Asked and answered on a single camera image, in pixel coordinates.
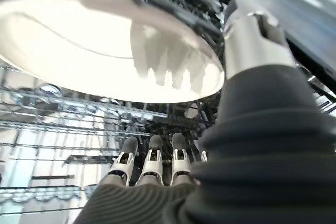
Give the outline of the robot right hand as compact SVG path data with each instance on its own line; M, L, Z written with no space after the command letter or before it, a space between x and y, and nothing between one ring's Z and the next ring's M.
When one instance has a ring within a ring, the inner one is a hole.
M224 40L207 161L171 187L125 187L110 174L76 223L335 223L335 118L318 109L277 20L255 0L231 0Z

